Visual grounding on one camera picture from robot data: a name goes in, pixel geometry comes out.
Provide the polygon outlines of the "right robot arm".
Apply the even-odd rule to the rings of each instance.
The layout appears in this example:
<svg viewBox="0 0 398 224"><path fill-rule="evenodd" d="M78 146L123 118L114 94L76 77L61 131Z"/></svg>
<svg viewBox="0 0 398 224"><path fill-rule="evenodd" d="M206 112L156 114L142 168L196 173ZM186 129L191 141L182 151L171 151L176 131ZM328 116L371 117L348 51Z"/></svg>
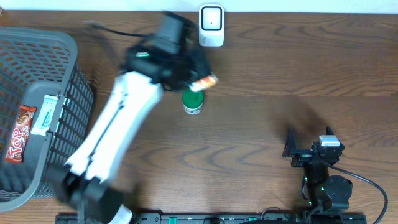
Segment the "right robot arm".
<svg viewBox="0 0 398 224"><path fill-rule="evenodd" d="M310 149L298 149L292 129L288 130L282 155L292 158L292 167L304 170L302 197L310 204L301 215L304 223L343 223L353 184L340 175L330 175L328 169L339 161L344 149L329 127Z"/></svg>

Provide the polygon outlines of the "white teal snack packet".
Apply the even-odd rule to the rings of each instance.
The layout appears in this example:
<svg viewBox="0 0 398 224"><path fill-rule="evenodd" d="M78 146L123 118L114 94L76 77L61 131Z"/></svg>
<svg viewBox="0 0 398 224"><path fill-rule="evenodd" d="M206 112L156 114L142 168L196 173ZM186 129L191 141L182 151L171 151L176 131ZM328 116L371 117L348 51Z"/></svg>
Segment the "white teal snack packet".
<svg viewBox="0 0 398 224"><path fill-rule="evenodd" d="M50 124L57 106L57 101L58 98L56 96L44 96L44 102L42 103L37 120L31 129L31 134L41 136L46 135L46 132L50 129Z"/></svg>

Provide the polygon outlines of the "green lidded round jar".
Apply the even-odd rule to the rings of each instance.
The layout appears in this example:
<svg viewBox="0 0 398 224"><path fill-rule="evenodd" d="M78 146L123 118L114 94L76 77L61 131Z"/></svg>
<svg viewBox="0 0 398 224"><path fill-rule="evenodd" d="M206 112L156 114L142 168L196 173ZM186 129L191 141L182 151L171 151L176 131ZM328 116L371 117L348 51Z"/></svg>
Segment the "green lidded round jar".
<svg viewBox="0 0 398 224"><path fill-rule="evenodd" d="M182 94L184 111L190 115L199 114L203 109L204 95L202 91L193 92L187 89Z"/></svg>

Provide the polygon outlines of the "orange snack sachet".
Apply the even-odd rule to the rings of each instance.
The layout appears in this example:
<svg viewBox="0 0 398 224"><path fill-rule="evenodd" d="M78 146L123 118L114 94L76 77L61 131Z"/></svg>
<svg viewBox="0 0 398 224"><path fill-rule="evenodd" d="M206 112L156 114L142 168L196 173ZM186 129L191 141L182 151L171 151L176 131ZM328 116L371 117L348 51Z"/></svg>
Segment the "orange snack sachet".
<svg viewBox="0 0 398 224"><path fill-rule="evenodd" d="M191 84L189 84L189 89L192 92L199 92L203 91L206 89L209 89L216 85L218 83L218 78L215 76L214 73L211 73L210 75L206 76L205 78L202 78L200 80L197 80Z"/></svg>

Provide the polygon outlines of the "red Top chocolate bar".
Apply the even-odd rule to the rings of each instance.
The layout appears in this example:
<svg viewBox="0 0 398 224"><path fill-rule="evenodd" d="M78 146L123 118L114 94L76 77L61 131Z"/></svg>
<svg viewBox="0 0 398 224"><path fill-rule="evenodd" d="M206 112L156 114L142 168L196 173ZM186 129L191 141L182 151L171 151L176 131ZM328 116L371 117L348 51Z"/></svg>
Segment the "red Top chocolate bar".
<svg viewBox="0 0 398 224"><path fill-rule="evenodd" d="M23 162L24 150L29 140L36 110L36 107L20 105L19 115L12 130L12 137L5 158L7 162L14 164L21 164Z"/></svg>

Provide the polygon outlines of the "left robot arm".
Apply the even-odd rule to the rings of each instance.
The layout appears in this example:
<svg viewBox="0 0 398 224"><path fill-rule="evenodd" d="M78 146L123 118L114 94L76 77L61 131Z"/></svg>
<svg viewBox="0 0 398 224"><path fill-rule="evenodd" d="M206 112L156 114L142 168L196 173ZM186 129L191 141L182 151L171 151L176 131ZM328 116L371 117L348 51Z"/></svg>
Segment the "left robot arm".
<svg viewBox="0 0 398 224"><path fill-rule="evenodd" d="M156 32L127 49L109 99L81 146L64 165L47 170L57 199L77 211L78 223L131 221L124 195L112 183L135 135L166 91L196 93L213 83L197 25L165 12Z"/></svg>

